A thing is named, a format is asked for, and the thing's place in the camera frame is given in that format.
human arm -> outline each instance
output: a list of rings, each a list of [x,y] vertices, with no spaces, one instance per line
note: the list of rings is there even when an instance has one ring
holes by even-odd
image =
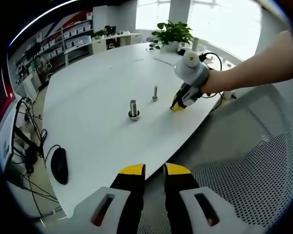
[[[237,88],[276,83],[293,78],[293,37],[289,31],[280,33],[263,52],[236,67],[211,71],[203,93],[219,93]]]

metal bolt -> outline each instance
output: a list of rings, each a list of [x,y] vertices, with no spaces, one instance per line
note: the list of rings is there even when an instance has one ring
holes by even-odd
[[[137,101],[136,100],[130,101],[130,114],[132,117],[137,117],[137,115],[138,115]]]
[[[154,95],[152,97],[153,101],[157,101],[157,86],[154,87]]]

black mouse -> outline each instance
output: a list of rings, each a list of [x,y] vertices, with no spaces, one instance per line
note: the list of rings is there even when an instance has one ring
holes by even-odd
[[[51,171],[54,178],[60,184],[67,184],[68,182],[68,167],[66,160],[66,151],[64,148],[58,148],[54,151],[51,158]]]

gray mesh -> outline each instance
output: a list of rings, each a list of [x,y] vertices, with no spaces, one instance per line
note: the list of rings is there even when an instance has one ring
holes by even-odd
[[[187,160],[177,159],[172,163],[192,169],[199,186],[211,188],[230,202],[243,221],[270,227],[293,198],[293,117],[279,93],[269,85],[250,91],[226,108],[215,111],[211,118],[218,121],[241,110],[246,110],[262,130],[256,144],[252,141],[248,150],[225,160],[202,163],[187,159],[191,162],[189,165]],[[191,151],[185,148],[184,151],[190,154]],[[147,192],[152,195],[145,196],[138,233],[171,233],[164,190],[147,187]]]

metal peg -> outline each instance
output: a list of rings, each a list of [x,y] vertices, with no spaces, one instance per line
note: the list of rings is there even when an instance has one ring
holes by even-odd
[[[157,101],[157,86],[154,87],[154,95],[152,97],[153,101]]]
[[[140,112],[137,109],[137,101],[136,100],[130,101],[130,111],[129,111],[128,115],[132,121],[137,121],[139,119]]]

